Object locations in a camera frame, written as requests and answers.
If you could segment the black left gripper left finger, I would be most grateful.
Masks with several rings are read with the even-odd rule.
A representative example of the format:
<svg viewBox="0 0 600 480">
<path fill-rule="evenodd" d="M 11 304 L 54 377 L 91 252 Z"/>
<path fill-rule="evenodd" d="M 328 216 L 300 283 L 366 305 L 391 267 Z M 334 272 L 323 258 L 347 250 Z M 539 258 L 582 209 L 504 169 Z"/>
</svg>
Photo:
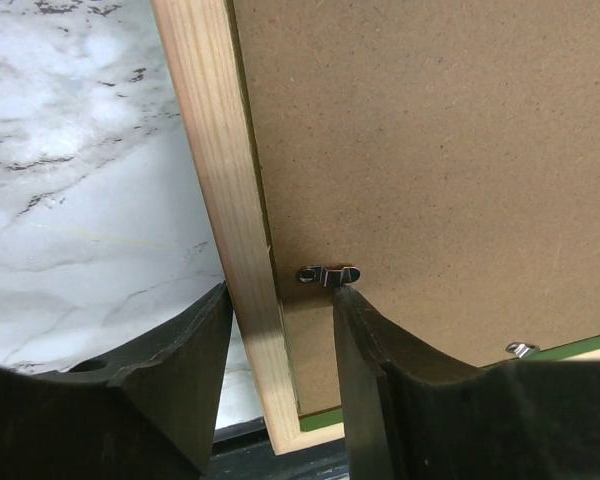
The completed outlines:
<svg viewBox="0 0 600 480">
<path fill-rule="evenodd" d="M 218 284 L 68 371 L 0 367 L 0 479 L 199 479 L 211 458 L 233 307 Z"/>
</svg>

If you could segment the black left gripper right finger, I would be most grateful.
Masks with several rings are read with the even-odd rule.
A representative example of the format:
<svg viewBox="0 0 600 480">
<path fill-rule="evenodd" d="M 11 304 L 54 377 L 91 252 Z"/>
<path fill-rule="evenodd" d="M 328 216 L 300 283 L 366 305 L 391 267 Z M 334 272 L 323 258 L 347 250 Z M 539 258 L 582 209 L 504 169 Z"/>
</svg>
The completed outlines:
<svg viewBox="0 0 600 480">
<path fill-rule="evenodd" d="M 354 479 L 600 479 L 600 361 L 461 362 L 333 297 Z"/>
</svg>

